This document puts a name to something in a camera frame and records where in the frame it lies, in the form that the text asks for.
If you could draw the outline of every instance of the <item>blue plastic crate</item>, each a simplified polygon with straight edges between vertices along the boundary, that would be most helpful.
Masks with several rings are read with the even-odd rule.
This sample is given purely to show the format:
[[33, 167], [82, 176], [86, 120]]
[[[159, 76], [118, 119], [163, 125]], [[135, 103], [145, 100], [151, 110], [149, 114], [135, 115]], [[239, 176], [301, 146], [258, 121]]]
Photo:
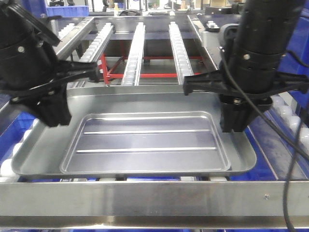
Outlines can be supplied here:
[[[263, 230], [263, 229], [249, 229], [249, 230], [217, 230], [217, 232], [289, 232], [285, 229], [277, 229], [277, 230]], [[309, 232], [308, 229], [297, 229], [297, 232]]]
[[32, 125], [34, 116], [28, 113], [21, 113], [6, 129], [0, 134], [0, 164], [11, 154], [14, 145], [23, 137], [26, 130]]
[[305, 8], [309, 9], [309, 0], [306, 1]]
[[231, 176], [230, 179], [234, 181], [259, 181], [259, 180], [275, 180], [275, 177], [269, 168], [260, 148], [258, 147], [255, 139], [248, 128], [245, 129], [245, 133], [256, 152], [256, 165], [248, 172], [242, 175]]
[[[309, 0], [306, 2], [305, 8], [309, 8]], [[309, 10], [304, 9], [302, 15], [309, 16]], [[305, 63], [309, 63], [308, 27], [309, 19], [301, 18], [288, 45], [288, 49], [295, 51]], [[282, 59], [279, 71], [305, 74], [309, 76], [309, 68], [299, 65], [290, 55], [287, 55], [284, 59]], [[301, 107], [305, 107], [306, 102], [309, 99], [309, 93], [302, 94], [299, 91], [290, 91], [290, 94]]]
[[87, 17], [89, 16], [88, 6], [49, 6], [48, 16], [61, 15], [62, 17]]
[[45, 0], [20, 0], [20, 3], [37, 18], [47, 14]]
[[153, 229], [113, 229], [113, 230], [70, 230], [70, 232], [190, 232], [190, 230], [153, 230]]

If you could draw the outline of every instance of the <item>metal tray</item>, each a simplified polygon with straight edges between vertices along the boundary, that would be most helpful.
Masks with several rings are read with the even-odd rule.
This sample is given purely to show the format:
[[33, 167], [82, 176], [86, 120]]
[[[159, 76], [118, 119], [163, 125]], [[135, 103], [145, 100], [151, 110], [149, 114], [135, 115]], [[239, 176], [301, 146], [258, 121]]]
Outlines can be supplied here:
[[256, 163], [244, 133], [221, 132], [216, 94], [184, 96], [181, 86], [85, 87], [68, 90], [68, 103], [70, 125], [38, 123], [13, 158], [15, 173], [28, 179], [230, 176]]
[[61, 170], [70, 174], [226, 171], [230, 162], [206, 112], [87, 115]]

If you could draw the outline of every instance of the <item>stainless steel frame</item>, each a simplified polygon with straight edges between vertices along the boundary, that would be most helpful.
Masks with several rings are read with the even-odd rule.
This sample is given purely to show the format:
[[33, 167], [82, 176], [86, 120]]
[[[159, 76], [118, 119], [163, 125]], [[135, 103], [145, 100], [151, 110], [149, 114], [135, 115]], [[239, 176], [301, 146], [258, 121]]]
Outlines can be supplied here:
[[[2, 228], [284, 228], [283, 182], [0, 184]], [[292, 182], [290, 215], [309, 226], [309, 182]]]
[[77, 24], [54, 48], [59, 59], [66, 59], [75, 50], [81, 40], [95, 28], [94, 18], [85, 18]]

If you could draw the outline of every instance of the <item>white roller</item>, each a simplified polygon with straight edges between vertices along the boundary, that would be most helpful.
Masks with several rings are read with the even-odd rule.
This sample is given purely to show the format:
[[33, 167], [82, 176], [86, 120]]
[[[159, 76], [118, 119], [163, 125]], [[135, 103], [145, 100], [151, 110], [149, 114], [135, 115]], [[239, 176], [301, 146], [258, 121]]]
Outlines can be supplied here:
[[26, 130], [23, 136], [23, 139], [26, 140], [28, 138], [28, 136], [30, 135], [32, 130]]
[[296, 133], [298, 125], [300, 123], [300, 118], [298, 116], [291, 116], [287, 119], [287, 124], [291, 128], [291, 130]]
[[38, 124], [39, 121], [40, 121], [40, 120], [38, 120], [37, 118], [35, 118], [35, 119], [33, 120], [32, 126], [31, 126], [30, 128], [31, 128], [31, 129], [34, 128], [34, 127]]
[[273, 107], [278, 110], [279, 106], [284, 105], [284, 100], [280, 96], [273, 96], [271, 97], [273, 101]]
[[15, 144], [15, 146], [14, 146], [14, 148], [13, 148], [13, 152], [12, 152], [12, 156], [13, 156], [13, 157], [17, 154], [17, 152], [19, 151], [19, 149], [20, 149], [20, 147], [21, 147], [22, 144], [23, 144], [23, 143], [17, 143], [17, 144]]
[[227, 179], [223, 176], [211, 176], [209, 177], [210, 181], [227, 181]]
[[280, 116], [284, 119], [287, 120], [289, 117], [293, 115], [292, 109], [288, 105], [281, 105], [278, 107], [278, 113]]
[[16, 177], [17, 175], [12, 170], [12, 159], [6, 159], [0, 168], [0, 174], [3, 177]]
[[300, 131], [300, 141], [309, 149], [309, 128], [302, 128]]
[[11, 177], [0, 177], [0, 183], [13, 182]]
[[116, 178], [100, 178], [99, 181], [115, 181]]

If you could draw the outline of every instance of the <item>bolt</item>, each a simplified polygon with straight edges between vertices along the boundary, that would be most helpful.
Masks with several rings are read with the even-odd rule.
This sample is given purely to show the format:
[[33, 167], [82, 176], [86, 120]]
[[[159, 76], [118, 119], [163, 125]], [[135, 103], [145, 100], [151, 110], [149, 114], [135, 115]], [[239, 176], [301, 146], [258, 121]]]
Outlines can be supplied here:
[[17, 102], [19, 100], [19, 97], [16, 97], [16, 98], [12, 98], [11, 99], [13, 102]]
[[270, 198], [270, 195], [269, 194], [265, 194], [264, 199], [265, 200], [269, 200], [269, 198]]
[[43, 41], [38, 42], [37, 47], [42, 47], [43, 46]]
[[54, 95], [55, 94], [55, 91], [54, 90], [50, 90], [49, 92], [48, 92], [48, 95]]
[[19, 46], [17, 50], [20, 53], [24, 53], [25, 52], [25, 48], [23, 46]]
[[244, 58], [245, 60], [249, 60], [249, 59], [250, 59], [250, 55], [249, 55], [249, 54], [245, 54], [245, 55], [243, 55], [243, 58]]
[[241, 102], [242, 102], [241, 99], [239, 99], [239, 98], [234, 98], [234, 104], [235, 104], [235, 105], [239, 105], [239, 104], [241, 104]]

